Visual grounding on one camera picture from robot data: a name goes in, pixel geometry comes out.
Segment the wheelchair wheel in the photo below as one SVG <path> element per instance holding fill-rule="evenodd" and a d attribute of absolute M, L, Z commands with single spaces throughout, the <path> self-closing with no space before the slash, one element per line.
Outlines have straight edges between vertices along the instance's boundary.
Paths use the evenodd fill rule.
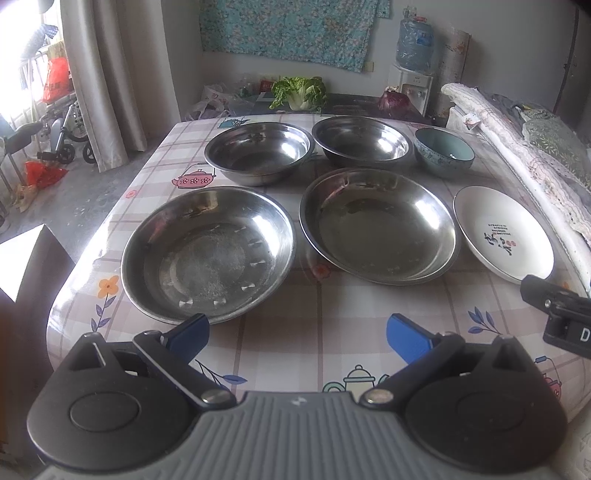
<path fill-rule="evenodd" d="M 76 149 L 74 145 L 65 143 L 61 150 L 57 153 L 57 161 L 62 165 L 68 165 L 76 158 Z"/>
<path fill-rule="evenodd" d="M 96 163 L 95 153 L 92 151 L 92 147 L 90 146 L 90 142 L 86 142 L 84 147 L 82 148 L 82 157 L 86 163 Z"/>

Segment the plaid tablecloth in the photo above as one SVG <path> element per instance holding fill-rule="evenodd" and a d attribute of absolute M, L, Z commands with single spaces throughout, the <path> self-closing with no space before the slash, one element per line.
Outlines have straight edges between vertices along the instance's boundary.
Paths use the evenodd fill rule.
<path fill-rule="evenodd" d="M 179 187 L 233 184 L 205 163 L 203 151 L 209 140 L 244 122 L 283 121 L 310 131 L 319 120 L 317 115 L 287 114 L 177 124 L 94 235 L 58 295 L 47 328 L 54 367 L 85 332 L 95 330 L 109 341 L 125 341 L 143 330 L 170 328 L 142 314 L 126 297 L 119 278 L 121 256 L 142 220 L 187 191 Z M 411 138 L 419 127 L 388 123 Z M 480 137 L 460 136 L 476 153 L 473 167 L 463 177 L 437 179 L 414 160 L 397 171 L 450 206 L 453 196 L 467 185 L 492 187 L 517 199 L 541 222 L 553 243 L 552 280 L 583 293 L 556 236 L 504 160 Z M 197 178 L 183 178 L 200 169 Z M 521 300 L 517 285 L 490 273 L 466 245 L 445 275 L 409 287 L 372 284 L 322 261 L 303 236 L 298 206 L 304 189 L 328 170 L 328 162 L 320 158 L 304 164 L 289 179 L 260 188 L 292 216 L 298 232 L 294 266 L 268 300 L 239 318 L 212 326 L 209 344 L 191 362 L 195 368 L 238 397 L 247 390 L 322 389 L 346 389 L 357 396 L 406 365 L 386 337 L 388 318 L 402 313 L 427 330 L 457 332 L 468 342 L 515 335 L 560 396 L 569 418 L 585 405 L 591 390 L 586 375 L 589 361 L 544 343 L 545 316 Z"/>

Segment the floral cloth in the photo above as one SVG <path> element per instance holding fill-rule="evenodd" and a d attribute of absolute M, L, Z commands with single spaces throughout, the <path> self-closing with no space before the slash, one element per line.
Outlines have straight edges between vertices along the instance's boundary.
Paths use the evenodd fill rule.
<path fill-rule="evenodd" d="M 203 0 L 205 51 L 311 61 L 361 72 L 376 16 L 389 0 Z"/>

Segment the blue ceramic bowl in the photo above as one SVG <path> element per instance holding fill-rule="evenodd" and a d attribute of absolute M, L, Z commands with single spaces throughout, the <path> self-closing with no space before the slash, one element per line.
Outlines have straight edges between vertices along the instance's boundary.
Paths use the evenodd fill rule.
<path fill-rule="evenodd" d="M 419 159 L 434 175 L 450 179 L 474 162 L 474 151 L 461 138 L 444 130 L 420 128 L 415 132 Z"/>

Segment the red onion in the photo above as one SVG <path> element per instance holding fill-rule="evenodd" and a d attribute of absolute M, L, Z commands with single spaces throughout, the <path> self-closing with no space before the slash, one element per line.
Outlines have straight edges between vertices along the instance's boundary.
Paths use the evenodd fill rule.
<path fill-rule="evenodd" d="M 387 113 L 391 118 L 397 117 L 397 113 L 400 115 L 400 112 L 410 105 L 410 98 L 403 93 L 398 93 L 396 87 L 387 87 L 378 102 L 380 111 Z"/>

